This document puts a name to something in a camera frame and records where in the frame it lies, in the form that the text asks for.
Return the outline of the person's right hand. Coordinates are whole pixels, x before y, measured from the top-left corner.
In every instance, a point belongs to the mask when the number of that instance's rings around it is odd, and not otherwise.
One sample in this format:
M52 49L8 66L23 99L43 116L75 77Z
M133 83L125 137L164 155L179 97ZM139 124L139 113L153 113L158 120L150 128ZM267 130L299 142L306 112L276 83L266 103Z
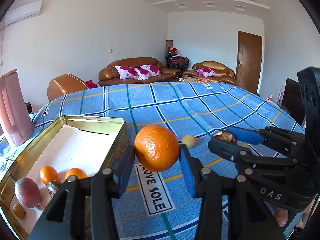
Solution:
M274 216L275 220L277 221L278 225L280 227L284 227L288 221L289 212L287 210L281 209L279 207L275 207L273 216ZM305 227L303 216L301 217L299 222L296 224L296 227L302 228L302 229Z

